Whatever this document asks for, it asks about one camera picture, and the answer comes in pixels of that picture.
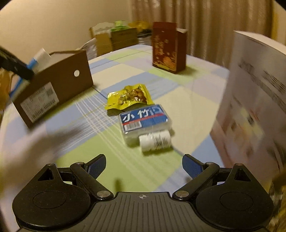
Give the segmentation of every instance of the white label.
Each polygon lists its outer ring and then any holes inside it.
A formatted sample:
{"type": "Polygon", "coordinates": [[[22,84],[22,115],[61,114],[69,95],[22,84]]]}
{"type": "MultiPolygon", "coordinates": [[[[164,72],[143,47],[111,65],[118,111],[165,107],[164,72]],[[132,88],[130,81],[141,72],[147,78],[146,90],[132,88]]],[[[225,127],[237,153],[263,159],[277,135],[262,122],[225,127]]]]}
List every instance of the white label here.
{"type": "Polygon", "coordinates": [[[124,130],[125,130],[126,132],[128,132],[128,131],[132,131],[132,130],[135,130],[135,129],[139,129],[139,128],[141,128],[141,127],[142,127],[142,124],[141,124],[140,121],[138,121],[138,122],[132,122],[132,123],[129,123],[129,124],[124,125],[124,130]]]}
{"type": "Polygon", "coordinates": [[[160,134],[153,137],[153,142],[154,142],[154,145],[153,145],[154,150],[166,149],[171,146],[168,138],[165,138],[164,136],[161,136],[160,134]]]}
{"type": "Polygon", "coordinates": [[[57,98],[52,84],[49,82],[25,99],[21,103],[21,107],[31,122],[35,122],[58,102],[59,99],[57,98]]]}

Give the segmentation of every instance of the blue label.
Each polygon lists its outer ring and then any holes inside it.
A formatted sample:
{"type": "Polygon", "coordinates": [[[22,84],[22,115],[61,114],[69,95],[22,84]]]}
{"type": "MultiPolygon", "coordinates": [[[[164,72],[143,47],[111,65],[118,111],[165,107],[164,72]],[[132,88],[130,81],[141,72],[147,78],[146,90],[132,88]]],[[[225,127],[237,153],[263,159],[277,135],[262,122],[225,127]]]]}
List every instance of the blue label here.
{"type": "Polygon", "coordinates": [[[33,69],[38,64],[37,60],[33,57],[30,63],[27,65],[28,69],[33,69]]]}
{"type": "Polygon", "coordinates": [[[166,123],[169,120],[160,105],[124,112],[120,114],[120,118],[124,132],[166,123]]]}

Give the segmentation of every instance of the barcode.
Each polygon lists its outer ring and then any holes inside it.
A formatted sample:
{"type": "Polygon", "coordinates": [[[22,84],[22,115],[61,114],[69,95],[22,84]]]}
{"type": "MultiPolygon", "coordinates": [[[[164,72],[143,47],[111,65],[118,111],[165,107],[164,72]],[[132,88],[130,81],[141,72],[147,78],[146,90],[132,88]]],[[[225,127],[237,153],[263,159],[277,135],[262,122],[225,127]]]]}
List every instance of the barcode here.
{"type": "Polygon", "coordinates": [[[29,96],[30,101],[32,101],[37,95],[41,94],[45,90],[45,87],[41,87],[39,90],[34,92],[31,96],[29,96]]]}
{"type": "Polygon", "coordinates": [[[47,96],[49,97],[49,96],[53,95],[54,91],[53,91],[52,88],[49,88],[49,89],[46,91],[46,93],[47,93],[47,96]]]}
{"type": "Polygon", "coordinates": [[[133,123],[129,123],[129,124],[124,125],[124,130],[125,131],[132,131],[132,130],[135,130],[135,129],[138,129],[141,127],[142,127],[142,124],[140,121],[138,121],[138,122],[133,122],[133,123]]]}
{"type": "Polygon", "coordinates": [[[48,102],[47,104],[45,104],[41,109],[39,109],[38,111],[36,111],[36,112],[32,115],[32,119],[37,119],[37,118],[40,117],[43,113],[45,113],[48,109],[50,109],[53,105],[55,105],[55,99],[51,100],[50,102],[48,102]]]}

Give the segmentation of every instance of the plastic box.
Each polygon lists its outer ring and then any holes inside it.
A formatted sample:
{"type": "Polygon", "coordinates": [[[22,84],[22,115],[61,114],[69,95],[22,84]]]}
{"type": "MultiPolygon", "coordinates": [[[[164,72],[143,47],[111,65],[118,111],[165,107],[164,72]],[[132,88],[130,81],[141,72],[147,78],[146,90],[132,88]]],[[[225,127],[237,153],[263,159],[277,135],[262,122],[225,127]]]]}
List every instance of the plastic box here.
{"type": "Polygon", "coordinates": [[[148,105],[119,114],[121,132],[127,145],[138,143],[140,135],[170,130],[172,121],[161,105],[148,105]]]}

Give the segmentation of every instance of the crosshair mark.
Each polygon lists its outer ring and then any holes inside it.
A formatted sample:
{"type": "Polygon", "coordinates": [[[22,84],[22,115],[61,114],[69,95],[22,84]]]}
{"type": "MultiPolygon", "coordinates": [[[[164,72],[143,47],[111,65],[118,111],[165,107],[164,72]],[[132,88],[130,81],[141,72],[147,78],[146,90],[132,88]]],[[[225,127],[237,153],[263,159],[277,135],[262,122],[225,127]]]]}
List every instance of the crosshair mark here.
{"type": "Polygon", "coordinates": [[[140,197],[142,200],[144,200],[147,196],[144,195],[144,194],[142,194],[142,195],[140,195],[139,197],[140,197]]]}

